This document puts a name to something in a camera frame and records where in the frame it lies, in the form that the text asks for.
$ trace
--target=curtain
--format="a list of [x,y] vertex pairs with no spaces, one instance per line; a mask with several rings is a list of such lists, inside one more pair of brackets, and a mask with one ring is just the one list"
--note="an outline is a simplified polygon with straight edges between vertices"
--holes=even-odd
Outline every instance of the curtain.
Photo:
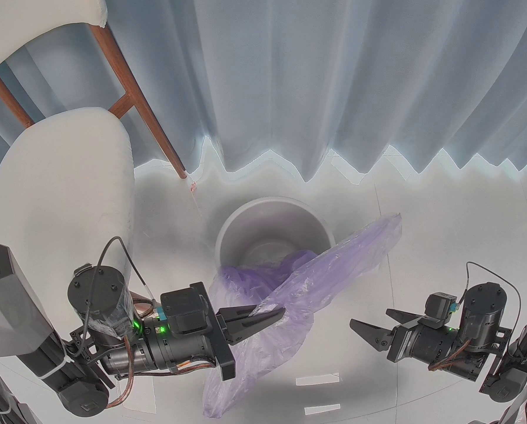
[[[188,171],[209,136],[228,171],[271,149],[315,174],[361,173],[389,144],[422,171],[441,148],[527,165],[527,0],[106,0],[109,25]],[[0,65],[40,120],[108,108],[122,88],[88,27]],[[135,163],[163,158],[135,111]],[[0,160],[22,127],[0,103]]]

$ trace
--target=brown wooden rod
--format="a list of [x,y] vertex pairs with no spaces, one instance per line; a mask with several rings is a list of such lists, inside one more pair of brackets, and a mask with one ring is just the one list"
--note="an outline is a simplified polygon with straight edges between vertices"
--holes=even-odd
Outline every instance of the brown wooden rod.
[[9,108],[14,116],[18,118],[20,123],[27,129],[31,125],[34,125],[34,121],[28,115],[26,110],[22,108],[22,105],[16,100],[13,94],[8,88],[6,88],[5,83],[0,78],[0,98],[2,102]]
[[117,42],[114,39],[114,36],[112,36],[109,26],[106,25],[104,28],[101,28],[97,25],[89,25],[89,27],[95,39],[97,39],[98,45],[109,62],[110,67],[112,67],[114,74],[118,77],[126,94],[132,98],[134,106],[146,123],[148,129],[150,129],[150,132],[152,132],[158,145],[160,145],[161,150],[171,162],[179,177],[185,179],[187,177],[187,172],[183,167],[181,159],[179,159],[179,156],[175,152],[175,149],[173,149],[168,137],[165,135],[159,121],[155,117],[154,112],[150,108],[146,97],[134,78],[134,74],[130,70],[130,67],[128,67],[128,63],[126,63],[122,52],[118,48]]
[[126,115],[126,112],[134,106],[134,102],[130,95],[126,93],[118,101],[112,104],[109,111],[118,119]]

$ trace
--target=trash bag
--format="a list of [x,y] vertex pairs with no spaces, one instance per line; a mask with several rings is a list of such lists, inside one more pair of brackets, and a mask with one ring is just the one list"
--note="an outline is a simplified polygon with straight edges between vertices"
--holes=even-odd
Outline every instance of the trash bag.
[[290,254],[278,266],[223,267],[209,297],[214,307],[258,304],[252,314],[284,307],[283,318],[231,347],[236,378],[223,382],[211,370],[203,393],[203,413],[220,418],[256,380],[291,359],[302,346],[314,313],[327,306],[354,279],[376,268],[401,237],[401,215],[381,217],[337,246],[315,256]]

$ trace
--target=white tile floor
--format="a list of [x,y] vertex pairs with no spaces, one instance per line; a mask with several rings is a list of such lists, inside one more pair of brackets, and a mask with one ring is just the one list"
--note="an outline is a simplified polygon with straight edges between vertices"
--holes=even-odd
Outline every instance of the white tile floor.
[[[480,157],[458,170],[441,152],[419,175],[398,152],[389,150],[370,173],[361,175],[330,153],[316,176],[303,183],[292,166],[273,153],[264,154],[257,166],[229,175],[210,144],[205,147],[202,174],[200,170],[193,175],[194,192],[189,180],[180,180],[162,162],[136,170],[133,253],[158,292],[193,281],[210,284],[218,230],[236,208],[258,197],[279,195],[306,202],[322,215],[337,241],[381,214],[401,212],[403,221],[401,241],[378,272],[357,279],[317,313],[298,354],[262,378],[225,414],[223,424],[461,424],[499,419],[505,406],[479,394],[480,382],[428,372],[414,360],[392,364],[385,353],[353,334],[348,322],[357,318],[391,328],[387,307],[421,313],[429,293],[459,295],[465,286],[465,262],[473,260],[519,287],[523,304],[518,335],[527,320],[527,170],[517,173],[508,164],[493,167]],[[472,284],[494,280],[477,269],[471,274]],[[136,283],[132,286],[140,290]],[[503,323],[509,326],[517,300],[507,286],[506,290]],[[59,422],[58,416],[66,423],[79,421],[62,410],[52,392],[35,386],[32,374],[13,358],[2,360],[0,372],[13,389],[22,391],[20,398],[30,400],[36,413],[46,418],[44,423]],[[338,383],[295,384],[298,377],[336,372]],[[204,377],[204,372],[196,372],[154,379],[153,388],[141,385],[133,392],[126,408],[107,410],[90,422],[112,422],[120,416],[126,424],[208,422],[202,416]],[[152,391],[155,408],[147,400]],[[305,416],[305,407],[334,404],[340,409]]]

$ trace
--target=chair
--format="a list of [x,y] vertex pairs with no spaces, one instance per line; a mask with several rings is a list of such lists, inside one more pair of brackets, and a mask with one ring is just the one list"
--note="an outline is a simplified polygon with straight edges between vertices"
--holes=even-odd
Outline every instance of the chair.
[[[87,23],[126,91],[109,111],[70,110],[34,124],[0,80],[1,98],[26,127],[0,165],[0,243],[11,247],[63,337],[81,324],[66,300],[74,269],[95,264],[114,235],[131,245],[132,151],[118,118],[135,106],[178,174],[186,176],[106,16],[105,0],[0,0],[0,63],[55,27]],[[128,278],[121,247],[111,247],[105,264]]]

